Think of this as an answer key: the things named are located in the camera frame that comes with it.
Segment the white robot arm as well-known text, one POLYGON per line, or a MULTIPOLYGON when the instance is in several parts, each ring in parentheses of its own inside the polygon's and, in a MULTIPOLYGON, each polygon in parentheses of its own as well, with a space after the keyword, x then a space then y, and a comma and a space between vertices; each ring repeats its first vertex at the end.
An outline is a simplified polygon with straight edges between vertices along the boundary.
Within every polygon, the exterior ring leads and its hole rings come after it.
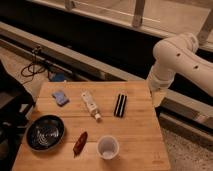
POLYGON ((168 89, 179 74, 200 88, 213 105, 213 63, 199 57, 197 37, 182 33, 164 38, 153 47, 155 62, 147 76, 152 93, 168 89))

